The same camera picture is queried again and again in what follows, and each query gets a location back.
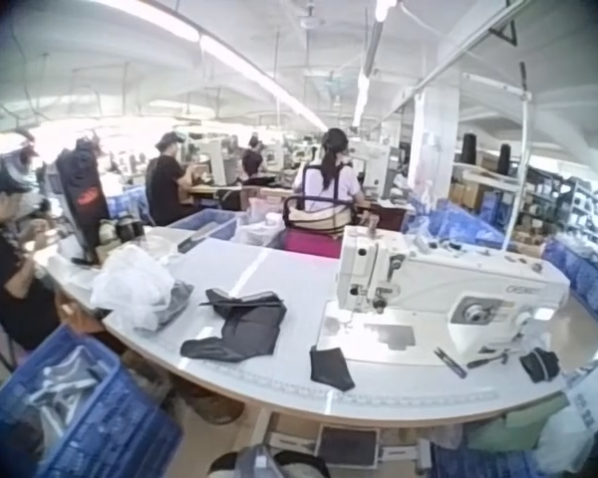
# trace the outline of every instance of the woman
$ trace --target woman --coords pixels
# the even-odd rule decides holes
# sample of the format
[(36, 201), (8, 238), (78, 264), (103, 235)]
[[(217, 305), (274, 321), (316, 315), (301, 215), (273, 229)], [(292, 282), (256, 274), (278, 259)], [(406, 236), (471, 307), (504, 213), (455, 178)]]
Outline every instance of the woman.
[(29, 191), (23, 181), (0, 171), (0, 324), (7, 335), (26, 351), (34, 350), (60, 324), (54, 293), (35, 277), (32, 254), (25, 254), (24, 241), (33, 240), (34, 252), (46, 247), (46, 222), (33, 219), (20, 237), (6, 225), (13, 220), (22, 195)]
[[(337, 127), (328, 130), (322, 139), (323, 157), (319, 164), (304, 168), (301, 190), (304, 196), (323, 197), (359, 204), (364, 200), (354, 169), (346, 164), (348, 137)], [(306, 212), (333, 207), (332, 202), (308, 200)]]

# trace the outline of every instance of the woman with black hair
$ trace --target woman with black hair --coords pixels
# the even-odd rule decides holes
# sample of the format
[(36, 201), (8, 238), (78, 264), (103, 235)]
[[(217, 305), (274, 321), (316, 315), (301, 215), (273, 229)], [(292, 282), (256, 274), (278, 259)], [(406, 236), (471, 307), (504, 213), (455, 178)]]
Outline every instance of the woman with black hair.
[[(346, 163), (348, 137), (333, 127), (323, 136), (323, 157), (318, 165), (307, 166), (303, 174), (303, 195), (360, 203), (364, 200), (354, 169)], [(314, 212), (332, 207), (332, 203), (306, 201), (305, 211)]]

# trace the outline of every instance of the white sewing machine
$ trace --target white sewing machine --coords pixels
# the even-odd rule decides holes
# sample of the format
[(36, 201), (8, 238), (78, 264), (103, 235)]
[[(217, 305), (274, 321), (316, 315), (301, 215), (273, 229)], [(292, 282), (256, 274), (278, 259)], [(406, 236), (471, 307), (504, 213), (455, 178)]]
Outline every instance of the white sewing machine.
[(540, 259), (346, 227), (319, 347), (348, 359), (459, 363), (520, 349), (523, 326), (564, 305), (569, 281)]
[(348, 150), (355, 172), (364, 173), (363, 189), (366, 195), (383, 198), (386, 195), (390, 147), (377, 142), (352, 141)]

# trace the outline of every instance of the white shirt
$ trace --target white shirt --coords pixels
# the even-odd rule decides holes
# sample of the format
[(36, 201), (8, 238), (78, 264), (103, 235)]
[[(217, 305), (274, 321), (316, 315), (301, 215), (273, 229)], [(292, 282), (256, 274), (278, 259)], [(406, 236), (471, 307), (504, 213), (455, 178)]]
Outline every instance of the white shirt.
[[(339, 171), (339, 189), (338, 199), (341, 201), (350, 201), (354, 199), (354, 196), (361, 192), (361, 185), (357, 174), (354, 169), (350, 166), (344, 166)], [(319, 169), (308, 169), (306, 170), (306, 183), (303, 185), (303, 193), (306, 196), (318, 196), (325, 197), (328, 199), (334, 199), (335, 197), (335, 178), (330, 181), (330, 184), (326, 189), (323, 187), (323, 177)], [(306, 211), (319, 211), (321, 209), (327, 209), (333, 207), (332, 203), (321, 202), (321, 201), (306, 201)]]

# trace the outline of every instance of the ponytail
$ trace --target ponytail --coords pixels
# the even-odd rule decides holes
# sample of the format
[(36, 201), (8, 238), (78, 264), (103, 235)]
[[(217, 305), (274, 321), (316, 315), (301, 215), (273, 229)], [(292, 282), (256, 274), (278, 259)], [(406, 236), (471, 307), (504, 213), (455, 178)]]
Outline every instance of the ponytail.
[(321, 159), (321, 177), (323, 178), (323, 188), (328, 189), (330, 183), (337, 175), (337, 154), (332, 149), (326, 149), (326, 153)]

